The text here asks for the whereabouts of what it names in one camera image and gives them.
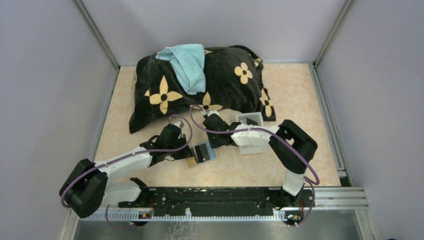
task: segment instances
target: pillow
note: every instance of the pillow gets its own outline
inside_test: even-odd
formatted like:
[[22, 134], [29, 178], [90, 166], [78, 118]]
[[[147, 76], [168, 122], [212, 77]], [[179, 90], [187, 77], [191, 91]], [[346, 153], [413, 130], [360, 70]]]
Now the pillow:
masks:
[[261, 112], [264, 121], [276, 120], [273, 104], [262, 83], [261, 58], [241, 45], [208, 47], [204, 54], [206, 92], [196, 95], [183, 90], [170, 62], [156, 59], [157, 53], [137, 63], [130, 133], [155, 119], [188, 111], [195, 104], [209, 111]]

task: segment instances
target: beige floor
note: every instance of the beige floor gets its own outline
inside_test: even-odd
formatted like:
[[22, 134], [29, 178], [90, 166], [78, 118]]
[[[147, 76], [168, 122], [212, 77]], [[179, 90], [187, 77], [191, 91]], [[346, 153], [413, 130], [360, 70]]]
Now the beige floor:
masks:
[[[134, 110], [135, 66], [120, 69], [110, 103], [96, 161], [106, 160], [132, 150], [138, 144], [157, 135], [168, 123], [167, 117], [155, 120], [139, 132], [130, 134], [128, 122]], [[278, 125], [291, 119], [318, 143], [318, 150], [310, 162], [320, 177], [320, 186], [340, 186], [336, 165], [321, 115], [311, 74], [307, 64], [265, 64], [263, 83], [275, 107]], [[221, 117], [228, 123], [235, 121], [237, 111], [224, 109]], [[197, 122], [202, 122], [199, 112]], [[207, 140], [206, 133], [193, 126], [190, 146]], [[134, 171], [125, 179], [137, 177], [148, 186], [156, 187], [263, 187], [281, 186], [286, 169], [272, 150], [261, 154], [239, 155], [234, 146], [220, 147], [219, 159], [188, 169], [185, 160], [164, 161], [152, 167]]]

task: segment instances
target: light blue cloth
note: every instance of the light blue cloth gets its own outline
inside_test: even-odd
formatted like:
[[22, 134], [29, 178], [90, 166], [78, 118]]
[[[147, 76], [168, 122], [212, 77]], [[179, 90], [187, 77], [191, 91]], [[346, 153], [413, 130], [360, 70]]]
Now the light blue cloth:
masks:
[[205, 50], [202, 44], [184, 44], [166, 47], [156, 59], [170, 61], [176, 78], [189, 95], [206, 91]]

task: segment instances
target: gray wall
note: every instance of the gray wall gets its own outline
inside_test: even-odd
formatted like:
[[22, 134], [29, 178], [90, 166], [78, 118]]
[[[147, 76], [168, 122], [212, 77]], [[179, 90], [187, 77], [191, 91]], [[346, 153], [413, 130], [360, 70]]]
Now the gray wall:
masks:
[[423, 239], [424, 1], [357, 1], [319, 67], [382, 239]]
[[267, 62], [313, 61], [345, 0], [84, 0], [121, 65], [174, 45], [245, 45]]
[[0, 239], [57, 239], [115, 70], [70, 0], [0, 1]]

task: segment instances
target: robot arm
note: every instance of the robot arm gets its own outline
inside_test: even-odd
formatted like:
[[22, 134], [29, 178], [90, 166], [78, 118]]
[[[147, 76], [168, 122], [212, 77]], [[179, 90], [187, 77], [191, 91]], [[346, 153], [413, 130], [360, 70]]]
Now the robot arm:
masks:
[[[137, 181], [115, 181], [133, 171], [160, 163], [167, 156], [175, 160], [192, 156], [186, 145], [186, 136], [181, 133], [183, 126], [180, 121], [168, 124], [160, 135], [155, 135], [132, 151], [111, 159], [100, 162], [91, 162], [88, 159], [79, 161], [60, 189], [59, 195], [80, 218], [90, 216], [99, 207], [135, 201], [142, 192]], [[186, 147], [179, 151], [170, 151], [184, 145]]]
[[[207, 130], [220, 132], [220, 134], [209, 132], [207, 134], [213, 148], [224, 145], [272, 148], [288, 170], [282, 186], [283, 190], [292, 196], [299, 196], [298, 193], [304, 185], [306, 166], [286, 144], [277, 138], [294, 139], [291, 147], [307, 162], [314, 157], [318, 146], [294, 122], [285, 120], [278, 126], [262, 127], [240, 122], [228, 125], [220, 118], [217, 111], [210, 111], [204, 117], [203, 124]], [[182, 134], [183, 126], [184, 124], [180, 121], [168, 124], [160, 135], [153, 136], [132, 151], [117, 157], [96, 163], [88, 159], [81, 160], [59, 191], [62, 204], [71, 207], [80, 218], [86, 218], [100, 206], [106, 207], [109, 204], [132, 203], [140, 200], [145, 202], [147, 199], [144, 198], [147, 195], [142, 192], [148, 193], [149, 190], [141, 180], [131, 178], [124, 183], [115, 181], [133, 171], [160, 163], [166, 156], [171, 156], [175, 160], [191, 157], [193, 154], [187, 145], [186, 136]]]
[[221, 119], [217, 111], [210, 111], [204, 115], [203, 125], [212, 131], [244, 130], [229, 134], [215, 134], [208, 132], [208, 138], [213, 148], [223, 145], [233, 146], [257, 146], [271, 148], [281, 163], [287, 168], [282, 189], [292, 196], [296, 196], [304, 186], [306, 166], [286, 145], [273, 137], [273, 133], [284, 140], [293, 139], [291, 145], [308, 163], [314, 157], [318, 148], [317, 142], [291, 120], [284, 120], [280, 125], [274, 126], [252, 126], [240, 122], [228, 125]]

